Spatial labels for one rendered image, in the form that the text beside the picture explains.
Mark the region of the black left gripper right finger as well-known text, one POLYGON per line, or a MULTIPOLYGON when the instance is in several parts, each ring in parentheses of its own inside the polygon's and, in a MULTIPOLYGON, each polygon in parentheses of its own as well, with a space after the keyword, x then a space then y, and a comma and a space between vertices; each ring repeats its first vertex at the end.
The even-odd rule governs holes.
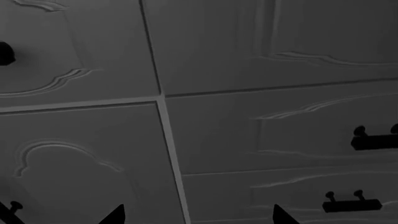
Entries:
POLYGON ((300 224, 277 204, 274 205, 272 220, 274 224, 300 224))

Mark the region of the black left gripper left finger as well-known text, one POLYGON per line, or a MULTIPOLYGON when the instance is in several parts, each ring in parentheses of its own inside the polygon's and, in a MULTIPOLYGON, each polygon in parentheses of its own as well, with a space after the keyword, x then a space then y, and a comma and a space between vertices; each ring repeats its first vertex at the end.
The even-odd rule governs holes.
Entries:
POLYGON ((124 205, 120 204, 98 224, 125 224, 125 210, 124 205))

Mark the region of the carved drawer front with knob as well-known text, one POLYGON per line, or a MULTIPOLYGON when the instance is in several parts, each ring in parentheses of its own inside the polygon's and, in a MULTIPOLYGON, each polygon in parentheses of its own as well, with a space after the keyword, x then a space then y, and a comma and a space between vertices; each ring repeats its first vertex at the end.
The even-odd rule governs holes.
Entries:
POLYGON ((139 0, 0 0, 0 108, 158 95, 139 0))

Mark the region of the large carved cabinet panel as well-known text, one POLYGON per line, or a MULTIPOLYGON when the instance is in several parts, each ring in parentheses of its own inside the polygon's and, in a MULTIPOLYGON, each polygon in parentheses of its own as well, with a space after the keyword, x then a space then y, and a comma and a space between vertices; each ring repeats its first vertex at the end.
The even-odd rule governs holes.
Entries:
POLYGON ((398 0, 143 0, 166 95, 398 78, 398 0))

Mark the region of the black round knob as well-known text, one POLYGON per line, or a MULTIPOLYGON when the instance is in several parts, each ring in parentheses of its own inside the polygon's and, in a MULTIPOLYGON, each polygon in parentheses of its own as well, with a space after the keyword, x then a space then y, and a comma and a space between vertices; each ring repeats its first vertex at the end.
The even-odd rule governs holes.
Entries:
POLYGON ((0 41, 0 66, 8 66, 16 61, 12 47, 6 42, 0 41))

